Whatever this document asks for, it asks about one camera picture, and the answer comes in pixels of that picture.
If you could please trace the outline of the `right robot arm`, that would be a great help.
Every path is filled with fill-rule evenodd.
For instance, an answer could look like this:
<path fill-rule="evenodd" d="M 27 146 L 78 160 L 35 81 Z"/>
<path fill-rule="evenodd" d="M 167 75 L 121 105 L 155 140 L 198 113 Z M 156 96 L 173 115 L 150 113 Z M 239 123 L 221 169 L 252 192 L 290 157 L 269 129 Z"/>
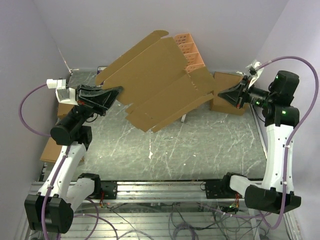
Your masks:
<path fill-rule="evenodd" d="M 301 205 L 301 197 L 294 194 L 291 137 L 300 122 L 299 110 L 291 106 L 300 79 L 295 73 L 280 70 L 268 90 L 255 87 L 252 81 L 246 75 L 218 96 L 239 109 L 244 104 L 262 108 L 268 140 L 264 177 L 258 185 L 244 175 L 228 172 L 222 178 L 220 192 L 226 198 L 240 194 L 250 209 L 286 213 Z"/>

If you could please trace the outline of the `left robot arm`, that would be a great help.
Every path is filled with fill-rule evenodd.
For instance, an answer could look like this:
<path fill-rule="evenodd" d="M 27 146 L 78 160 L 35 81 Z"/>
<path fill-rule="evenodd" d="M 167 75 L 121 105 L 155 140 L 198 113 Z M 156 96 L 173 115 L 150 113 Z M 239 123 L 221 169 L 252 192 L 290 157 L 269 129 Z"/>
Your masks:
<path fill-rule="evenodd" d="M 57 145 L 61 146 L 53 169 L 38 190 L 29 194 L 24 207 L 29 227 L 42 231 L 44 239 L 49 233 L 56 233 L 57 239 L 70 229 L 74 212 L 85 199 L 96 199 L 102 193 L 99 175 L 84 173 L 70 186 L 73 174 L 87 152 L 92 141 L 92 128 L 85 122 L 94 115 L 105 116 L 114 104 L 123 87 L 103 89 L 99 86 L 78 85 L 76 89 L 68 86 L 59 87 L 57 80 L 45 84 L 55 93 L 66 91 L 66 95 L 57 95 L 60 103 L 72 105 L 72 109 L 48 134 Z"/>

